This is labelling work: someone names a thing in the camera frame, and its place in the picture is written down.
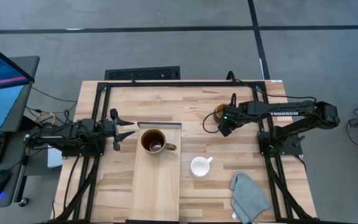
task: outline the gray cloth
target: gray cloth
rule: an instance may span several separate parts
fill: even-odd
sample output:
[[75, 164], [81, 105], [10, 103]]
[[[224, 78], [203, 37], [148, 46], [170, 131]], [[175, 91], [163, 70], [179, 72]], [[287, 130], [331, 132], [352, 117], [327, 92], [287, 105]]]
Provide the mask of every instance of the gray cloth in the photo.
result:
[[264, 192], [243, 172], [236, 172], [230, 184], [233, 191], [231, 206], [242, 223], [254, 220], [264, 210], [270, 208]]

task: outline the cup handle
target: cup handle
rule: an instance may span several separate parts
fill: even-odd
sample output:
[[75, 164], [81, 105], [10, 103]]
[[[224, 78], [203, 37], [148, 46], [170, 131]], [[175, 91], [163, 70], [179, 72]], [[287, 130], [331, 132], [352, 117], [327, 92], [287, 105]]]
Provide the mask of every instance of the cup handle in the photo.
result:
[[168, 149], [170, 151], [175, 151], [177, 149], [177, 146], [174, 144], [167, 143], [166, 149]]

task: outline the white cup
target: white cup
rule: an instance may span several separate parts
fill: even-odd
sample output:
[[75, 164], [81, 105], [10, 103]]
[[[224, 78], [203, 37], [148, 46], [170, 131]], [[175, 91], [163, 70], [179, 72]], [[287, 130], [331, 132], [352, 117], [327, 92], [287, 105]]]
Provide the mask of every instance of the white cup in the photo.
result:
[[205, 159], [203, 157], [196, 157], [191, 161], [191, 173], [195, 177], [204, 177], [209, 172], [209, 163], [213, 160], [212, 157]]

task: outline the wooden tabletop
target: wooden tabletop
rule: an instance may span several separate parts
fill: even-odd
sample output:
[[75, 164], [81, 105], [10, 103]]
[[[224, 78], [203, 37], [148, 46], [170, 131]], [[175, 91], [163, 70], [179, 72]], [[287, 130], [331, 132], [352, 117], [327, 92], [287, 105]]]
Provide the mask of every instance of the wooden tabletop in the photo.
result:
[[[285, 94], [282, 82], [265, 82], [268, 94]], [[82, 83], [75, 120], [91, 117], [97, 83], [97, 81]], [[237, 171], [245, 172], [256, 181], [271, 201], [265, 162], [259, 153], [256, 138], [259, 130], [257, 124], [244, 125], [226, 138], [221, 133], [206, 133], [201, 126], [204, 117], [213, 112], [217, 105], [230, 102], [233, 93], [237, 94], [237, 103], [253, 100], [251, 89], [244, 86], [113, 87], [111, 89], [109, 110], [116, 108], [123, 120], [135, 123], [138, 121], [182, 123], [179, 204], [179, 220], [182, 222], [234, 222], [235, 220], [231, 217], [233, 213], [232, 191], [229, 189], [229, 184]], [[269, 102], [284, 103], [287, 99], [269, 97]], [[103, 100], [99, 105], [98, 120], [102, 107]], [[279, 117], [273, 118], [273, 122], [275, 125], [284, 126], [292, 120], [291, 117]], [[217, 130], [212, 117], [207, 119], [206, 129]], [[121, 132], [131, 130], [137, 131], [137, 125], [121, 128]], [[91, 222], [124, 222], [128, 219], [132, 203], [131, 190], [137, 138], [136, 132], [125, 139], [121, 144], [121, 152], [114, 151], [112, 139], [108, 139], [104, 156], [100, 160]], [[190, 172], [190, 162], [197, 156], [214, 158], [209, 174], [202, 179], [195, 179]], [[72, 157], [63, 163], [55, 197], [57, 215], [63, 209], [67, 180], [74, 161], [75, 158]], [[316, 212], [303, 164], [293, 156], [282, 156], [282, 161], [289, 191], [305, 211], [315, 217]], [[82, 158], [75, 167], [67, 203], [77, 191], [81, 165]], [[278, 188], [277, 194], [282, 216], [285, 216], [283, 198]], [[86, 192], [82, 201], [80, 218], [85, 215], [87, 196]], [[266, 222], [274, 221], [274, 219], [273, 208], [271, 208], [261, 213], [256, 221]]]

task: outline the table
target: table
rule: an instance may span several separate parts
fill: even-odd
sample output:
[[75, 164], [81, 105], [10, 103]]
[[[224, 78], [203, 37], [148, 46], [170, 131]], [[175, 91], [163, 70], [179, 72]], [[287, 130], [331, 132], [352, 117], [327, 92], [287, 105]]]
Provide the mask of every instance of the table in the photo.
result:
[[[38, 56], [12, 57], [10, 59], [29, 75], [32, 77], [35, 76], [40, 60]], [[23, 87], [17, 100], [12, 106], [12, 110], [9, 112], [5, 122], [0, 128], [0, 132], [7, 133], [7, 139], [9, 140], [8, 145], [5, 148], [5, 155], [0, 163], [0, 170], [10, 168], [10, 166], [20, 161], [24, 154], [25, 146], [23, 144], [23, 139], [26, 133], [25, 131], [16, 133], [16, 131], [18, 131], [21, 124], [23, 124], [22, 120], [28, 119], [23, 115], [23, 112], [27, 100], [29, 99], [30, 90], [31, 84]], [[11, 169], [11, 179], [7, 183], [3, 193], [0, 195], [0, 207], [9, 206], [12, 203], [14, 196], [19, 194], [17, 191], [17, 181], [20, 179], [20, 172], [21, 166], [19, 165]]]
[[[90, 118], [97, 81], [82, 84], [75, 120]], [[265, 81], [267, 93], [284, 95], [282, 82]], [[126, 121], [167, 121], [182, 123], [181, 171], [180, 171], [180, 221], [181, 222], [233, 222], [231, 215], [232, 192], [230, 181], [237, 171], [247, 173], [271, 200], [264, 158], [259, 153], [256, 134], [257, 124], [250, 123], [230, 136], [220, 133], [209, 134], [203, 131], [201, 123], [221, 103], [229, 103], [232, 93], [237, 94], [237, 102], [253, 100], [250, 88], [230, 87], [114, 87], [111, 88], [109, 109], [116, 108], [121, 119]], [[286, 98], [269, 97], [271, 103], [287, 102]], [[100, 119], [103, 103], [99, 104]], [[292, 122], [291, 117], [273, 118], [275, 125], [284, 126]], [[137, 126], [125, 126], [121, 132], [137, 130]], [[216, 130], [213, 118], [207, 119], [206, 129]], [[132, 178], [134, 175], [135, 149], [138, 134], [129, 136], [121, 144], [121, 152], [112, 149], [112, 139], [108, 139], [104, 156], [100, 159], [91, 222], [124, 222], [131, 207]], [[214, 157], [210, 173], [202, 179], [194, 179], [190, 172], [190, 162], [196, 156]], [[75, 158], [64, 161], [55, 196], [55, 210], [60, 214], [67, 188], [68, 176]], [[311, 216], [316, 216], [308, 179], [301, 164], [293, 156], [282, 156], [283, 168], [289, 191], [298, 203]], [[82, 158], [74, 168], [68, 189], [68, 200], [76, 193], [81, 172]], [[282, 194], [277, 188], [282, 216], [285, 206]], [[85, 215], [86, 198], [83, 196], [80, 218]], [[256, 221], [274, 221], [273, 209], [260, 214]]]

